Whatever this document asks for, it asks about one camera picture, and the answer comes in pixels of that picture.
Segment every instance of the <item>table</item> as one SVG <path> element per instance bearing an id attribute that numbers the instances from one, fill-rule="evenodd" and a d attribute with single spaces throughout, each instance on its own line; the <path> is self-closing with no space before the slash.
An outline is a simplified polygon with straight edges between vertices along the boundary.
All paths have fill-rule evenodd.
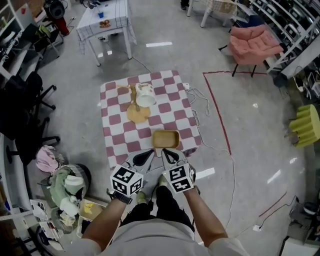
<path id="1" fill-rule="evenodd" d="M 237 5 L 231 0 L 201 0 L 201 2 L 206 6 L 200 27 L 203 28 L 206 24 L 207 18 L 211 12 L 219 12 L 223 14 L 228 14 L 231 17 L 237 15 Z M 187 16 L 190 17 L 191 10 L 194 4 L 194 0 L 189 1 L 189 8 Z"/>
<path id="2" fill-rule="evenodd" d="M 131 90 L 117 86 L 136 83 L 152 84 L 156 95 L 156 104 L 150 107 L 151 115 L 143 123 L 133 123 L 127 118 Z M 175 70 L 107 82 L 101 86 L 100 93 L 103 134 L 110 168 L 122 164 L 132 152 L 152 149 L 152 133 L 155 130 L 179 131 L 177 149 L 186 156 L 196 151 L 202 143 L 186 91 Z"/>
<path id="3" fill-rule="evenodd" d="M 90 38 L 107 37 L 123 33 L 128 59 L 132 59 L 130 42 L 137 44 L 131 23 L 131 9 L 128 0 L 110 0 L 102 2 L 99 7 L 87 8 L 76 28 L 79 39 L 85 41 L 94 57 L 96 65 L 101 64 L 90 42 Z"/>

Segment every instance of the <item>pink armchair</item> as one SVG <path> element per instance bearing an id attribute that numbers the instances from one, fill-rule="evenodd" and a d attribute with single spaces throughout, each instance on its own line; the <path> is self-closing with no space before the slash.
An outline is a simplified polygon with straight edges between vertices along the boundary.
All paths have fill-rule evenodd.
<path id="1" fill-rule="evenodd" d="M 235 75 L 237 67 L 241 65 L 254 65 L 251 77 L 255 73 L 257 65 L 262 64 L 264 60 L 272 55 L 281 53 L 284 49 L 273 37 L 266 25 L 253 27 L 235 27 L 231 28 L 229 49 L 236 61 L 236 66 L 232 73 Z"/>

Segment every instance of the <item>forearm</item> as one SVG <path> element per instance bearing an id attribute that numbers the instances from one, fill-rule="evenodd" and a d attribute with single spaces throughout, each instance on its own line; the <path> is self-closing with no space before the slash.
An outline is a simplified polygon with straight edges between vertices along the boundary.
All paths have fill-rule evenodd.
<path id="1" fill-rule="evenodd" d="M 187 190 L 184 195 L 204 246 L 208 247 L 214 240 L 228 237 L 224 226 L 206 205 L 195 188 Z"/>
<path id="2" fill-rule="evenodd" d="M 112 239 L 126 204 L 114 199 L 107 207 L 90 223 L 82 238 L 91 239 L 99 244 L 103 251 Z"/>

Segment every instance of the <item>pink cloth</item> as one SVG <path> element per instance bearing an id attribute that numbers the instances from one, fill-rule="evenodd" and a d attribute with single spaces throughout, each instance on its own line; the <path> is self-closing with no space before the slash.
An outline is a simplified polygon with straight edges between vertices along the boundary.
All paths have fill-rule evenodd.
<path id="1" fill-rule="evenodd" d="M 53 146 L 44 145 L 36 154 L 36 166 L 43 172 L 54 173 L 59 164 L 53 153 L 56 149 Z"/>
<path id="2" fill-rule="evenodd" d="M 231 29 L 229 49 L 235 61 L 242 65 L 258 65 L 284 49 L 265 25 Z"/>

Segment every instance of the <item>gray floor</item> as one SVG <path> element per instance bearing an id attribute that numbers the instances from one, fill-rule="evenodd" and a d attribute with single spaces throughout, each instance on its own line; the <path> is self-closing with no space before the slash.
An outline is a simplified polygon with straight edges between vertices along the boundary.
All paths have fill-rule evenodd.
<path id="1" fill-rule="evenodd" d="M 133 0 L 130 3 L 137 38 L 137 45 L 132 45 L 133 56 L 153 72 L 177 70 L 183 82 L 208 95 L 210 117 L 205 114 L 205 100 L 197 100 L 192 108 L 198 112 L 199 130 L 206 143 L 225 149 L 226 140 L 203 72 L 233 70 L 234 60 L 218 50 L 228 42 L 229 28 L 222 27 L 222 22 L 212 17 L 208 18 L 205 28 L 200 28 L 205 10 L 200 2 L 194 4 L 191 17 L 180 9 L 178 0 Z M 83 6 L 75 4 L 65 19 L 77 17 L 71 24 L 77 26 L 84 11 Z M 146 47 L 148 43 L 159 42 L 172 42 L 172 45 Z M 100 85 L 148 71 L 117 50 L 125 49 L 122 35 L 111 37 L 108 44 L 98 40 L 92 43 L 97 53 L 103 53 L 100 67 L 95 65 L 88 48 L 85 55 L 81 54 L 74 29 L 58 48 L 60 58 L 52 60 L 48 53 L 47 63 L 42 64 L 38 73 L 44 87 L 57 86 L 57 91 L 47 99 L 56 105 L 56 110 L 49 115 L 48 135 L 60 135 L 57 149 L 65 152 L 71 163 L 87 165 L 92 174 L 89 194 L 105 199 L 110 169 L 99 107 Z M 240 66 L 238 71 L 249 71 L 249 68 Z M 258 67 L 256 71 L 265 72 L 265 68 Z M 233 162 L 225 151 L 200 146 L 189 162 L 198 172 L 215 169 L 215 174 L 197 181 L 201 196 L 224 226 L 231 211 L 227 232 L 231 237 L 238 237 L 251 256 L 275 256 L 287 233 L 290 208 L 283 207 L 273 214 L 260 232 L 253 231 L 251 226 L 261 225 L 274 209 L 289 204 L 294 195 L 304 199 L 304 152 L 284 138 L 294 110 L 288 96 L 281 93 L 267 75 L 257 74 L 251 78 L 242 73 L 235 77 L 230 73 L 217 73 L 206 77 L 221 113 L 235 169 L 233 172 Z M 46 176 L 32 168 L 33 164 L 29 168 L 31 184 Z M 39 192 L 36 190 L 38 188 L 33 187 L 35 194 Z M 258 217 L 284 194 L 271 210 Z M 176 198 L 191 216 L 183 195 Z"/>

